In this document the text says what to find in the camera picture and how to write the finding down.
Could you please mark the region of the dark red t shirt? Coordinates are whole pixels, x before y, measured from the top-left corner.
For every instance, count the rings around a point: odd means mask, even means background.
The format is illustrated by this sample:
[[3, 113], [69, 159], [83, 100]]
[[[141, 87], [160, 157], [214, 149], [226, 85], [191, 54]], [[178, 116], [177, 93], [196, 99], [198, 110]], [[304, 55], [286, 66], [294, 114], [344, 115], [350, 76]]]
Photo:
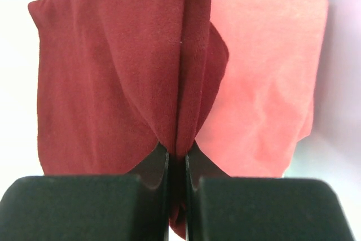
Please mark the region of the dark red t shirt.
[[124, 174], [170, 153], [169, 225], [186, 236], [184, 158], [228, 49], [211, 0], [37, 0], [38, 157], [46, 175]]

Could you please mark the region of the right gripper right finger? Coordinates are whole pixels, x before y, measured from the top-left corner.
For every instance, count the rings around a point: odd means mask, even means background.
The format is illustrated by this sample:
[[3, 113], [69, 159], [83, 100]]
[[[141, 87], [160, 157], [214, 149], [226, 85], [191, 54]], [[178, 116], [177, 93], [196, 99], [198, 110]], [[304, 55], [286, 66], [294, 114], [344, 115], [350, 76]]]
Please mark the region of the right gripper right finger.
[[318, 179], [230, 177], [193, 144], [185, 158], [187, 240], [353, 240]]

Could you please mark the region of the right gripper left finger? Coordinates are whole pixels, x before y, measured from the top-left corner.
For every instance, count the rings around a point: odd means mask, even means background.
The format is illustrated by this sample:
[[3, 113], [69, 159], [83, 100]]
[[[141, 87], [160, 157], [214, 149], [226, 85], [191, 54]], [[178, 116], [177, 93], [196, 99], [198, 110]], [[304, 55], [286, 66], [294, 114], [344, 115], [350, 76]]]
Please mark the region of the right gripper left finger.
[[112, 176], [28, 176], [1, 199], [2, 240], [167, 240], [169, 153]]

